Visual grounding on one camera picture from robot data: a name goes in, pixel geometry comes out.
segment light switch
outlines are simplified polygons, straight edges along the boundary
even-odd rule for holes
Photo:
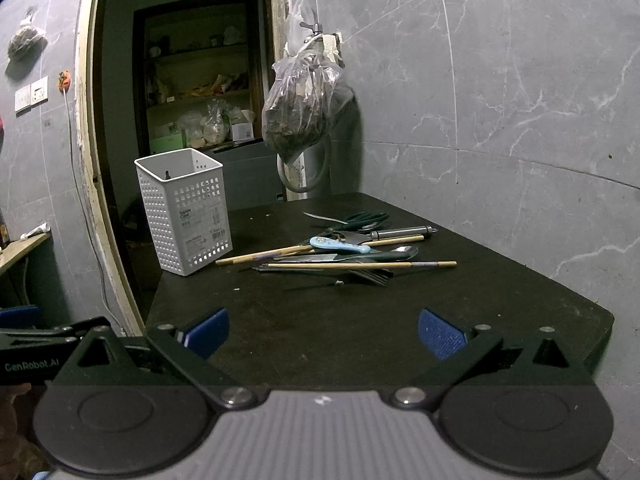
[[[16,112],[20,112],[25,108],[31,106],[31,85],[23,86],[19,90],[15,91],[15,106]]]
[[[49,76],[44,76],[35,83],[31,83],[31,106],[46,101],[49,98],[48,84]]]

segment green box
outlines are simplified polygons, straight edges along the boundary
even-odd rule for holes
[[[184,134],[174,134],[153,139],[149,145],[151,147],[151,155],[155,155],[156,153],[172,152],[186,148],[187,142]]]

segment human hand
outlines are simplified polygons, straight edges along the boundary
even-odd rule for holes
[[[14,398],[30,389],[30,384],[0,386],[0,480],[15,480],[20,471],[17,459],[20,439],[17,435]]]

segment table top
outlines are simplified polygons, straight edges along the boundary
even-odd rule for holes
[[[390,227],[436,226],[362,193],[229,213],[241,255],[294,245],[320,232],[312,212],[343,218],[390,214]],[[553,326],[593,370],[613,316],[559,283],[449,230],[417,243],[416,260],[456,260],[455,269],[407,269],[383,288],[336,278],[260,273],[250,264],[210,265],[191,276],[164,272],[147,320],[186,324],[223,307],[231,334],[210,362],[247,386],[382,386],[407,383],[437,363],[420,343],[428,308],[462,329],[486,323],[510,338]]]
[[[11,242],[7,248],[0,253],[0,276],[7,272],[15,262],[18,262],[22,257],[29,254],[50,236],[50,233],[44,233],[32,236],[26,240]]]

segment black circular disc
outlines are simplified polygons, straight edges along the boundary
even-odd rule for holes
[[[476,462],[540,476],[595,463],[613,429],[609,407],[594,385],[467,381],[444,397],[440,423],[452,443]]]
[[[192,386],[50,386],[33,426],[46,452],[67,468],[129,476],[180,460],[209,418]]]

